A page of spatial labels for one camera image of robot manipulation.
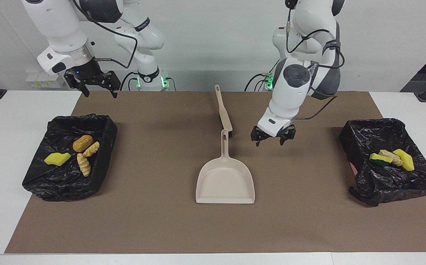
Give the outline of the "green and yellow sponge piece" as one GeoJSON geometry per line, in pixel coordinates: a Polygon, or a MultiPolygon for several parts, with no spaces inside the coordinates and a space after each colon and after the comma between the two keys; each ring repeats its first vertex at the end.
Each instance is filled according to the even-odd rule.
{"type": "Polygon", "coordinates": [[[377,165],[380,165],[380,166],[388,166],[393,162],[393,158],[388,157],[388,156],[379,155],[379,154],[376,154],[376,153],[372,153],[369,156],[369,161],[372,162],[373,164],[377,164],[377,165]]]}

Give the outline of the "beige hand brush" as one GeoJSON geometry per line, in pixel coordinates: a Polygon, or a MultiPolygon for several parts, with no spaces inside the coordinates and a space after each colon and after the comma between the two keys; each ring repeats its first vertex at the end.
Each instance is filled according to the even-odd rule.
{"type": "Polygon", "coordinates": [[[219,113],[220,121],[222,123],[222,127],[228,132],[228,136],[231,137],[233,128],[232,128],[231,120],[229,118],[229,114],[226,110],[225,105],[223,104],[220,86],[216,84],[214,86],[214,90],[216,94],[216,99],[218,101],[218,113],[219,113]]]}

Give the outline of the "yellow sponge block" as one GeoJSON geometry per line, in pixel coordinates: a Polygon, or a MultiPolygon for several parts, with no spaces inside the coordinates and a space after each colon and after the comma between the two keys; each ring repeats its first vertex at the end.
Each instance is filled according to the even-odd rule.
{"type": "Polygon", "coordinates": [[[413,163],[413,158],[410,154],[406,153],[402,149],[396,149],[393,151],[393,154],[399,156],[402,161],[402,167],[407,171],[415,170],[415,166],[413,163]]]}

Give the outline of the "brown table mat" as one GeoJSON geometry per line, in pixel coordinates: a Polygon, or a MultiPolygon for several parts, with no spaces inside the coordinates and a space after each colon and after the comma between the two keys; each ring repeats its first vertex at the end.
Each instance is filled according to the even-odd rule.
{"type": "Polygon", "coordinates": [[[271,95],[225,92],[231,157],[253,176],[252,205],[197,204],[202,166],[220,156],[214,92],[91,92],[73,115],[110,116],[117,137],[100,191],[74,202],[32,196],[6,253],[423,252],[426,197],[367,207],[352,197],[339,141],[348,120],[379,119],[367,92],[340,92],[297,121],[283,146],[250,131],[271,95]]]}

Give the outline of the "yellow sponge wedge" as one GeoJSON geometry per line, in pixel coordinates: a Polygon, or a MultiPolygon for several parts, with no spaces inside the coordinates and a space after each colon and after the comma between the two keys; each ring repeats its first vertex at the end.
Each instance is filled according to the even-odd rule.
{"type": "Polygon", "coordinates": [[[62,166],[71,158],[70,153],[51,153],[43,161],[47,165],[62,166]]]}

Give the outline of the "brown bread roll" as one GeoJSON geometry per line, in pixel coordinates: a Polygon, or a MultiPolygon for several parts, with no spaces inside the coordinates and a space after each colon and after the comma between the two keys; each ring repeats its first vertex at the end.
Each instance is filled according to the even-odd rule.
{"type": "Polygon", "coordinates": [[[73,151],[77,153],[84,152],[88,147],[94,143],[94,139],[90,135],[83,135],[73,142],[73,151]]]}

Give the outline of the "small striped bread bun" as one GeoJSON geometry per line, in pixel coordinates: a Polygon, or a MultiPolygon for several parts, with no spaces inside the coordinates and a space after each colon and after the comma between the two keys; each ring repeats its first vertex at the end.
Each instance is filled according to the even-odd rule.
{"type": "Polygon", "coordinates": [[[100,143],[94,142],[92,145],[90,145],[84,152],[83,152],[83,156],[85,157],[91,157],[93,156],[95,153],[97,153],[97,151],[100,148],[100,143]]]}

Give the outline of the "long twisted croissant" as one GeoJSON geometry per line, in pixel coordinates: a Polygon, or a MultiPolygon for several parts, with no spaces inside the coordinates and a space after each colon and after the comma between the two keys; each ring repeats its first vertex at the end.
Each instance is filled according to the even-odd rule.
{"type": "Polygon", "coordinates": [[[88,177],[91,173],[91,166],[88,158],[83,153],[77,154],[77,163],[84,177],[88,177]]]}

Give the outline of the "black bag lined pink bin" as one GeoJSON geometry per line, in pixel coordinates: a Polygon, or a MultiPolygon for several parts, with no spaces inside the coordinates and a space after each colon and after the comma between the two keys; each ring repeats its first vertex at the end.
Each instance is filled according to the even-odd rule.
{"type": "Polygon", "coordinates": [[[426,158],[398,119],[349,120],[339,135],[347,160],[356,169],[349,193],[369,206],[426,196],[426,158]],[[371,162],[372,153],[401,149],[415,169],[371,162]]]}

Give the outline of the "beige plastic dustpan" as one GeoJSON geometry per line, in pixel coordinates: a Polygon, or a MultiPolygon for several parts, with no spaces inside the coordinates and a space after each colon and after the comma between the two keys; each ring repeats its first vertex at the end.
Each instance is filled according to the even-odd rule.
{"type": "Polygon", "coordinates": [[[220,134],[221,154],[200,169],[195,200],[198,204],[255,203],[253,177],[248,167],[229,155],[229,132],[220,134]]]}

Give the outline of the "white wall socket box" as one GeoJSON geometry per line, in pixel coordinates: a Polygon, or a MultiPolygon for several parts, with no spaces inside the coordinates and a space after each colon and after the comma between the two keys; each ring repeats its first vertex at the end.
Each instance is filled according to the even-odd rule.
{"type": "Polygon", "coordinates": [[[46,72],[27,73],[25,81],[29,87],[40,89],[62,89],[65,84],[60,75],[46,72]]]}

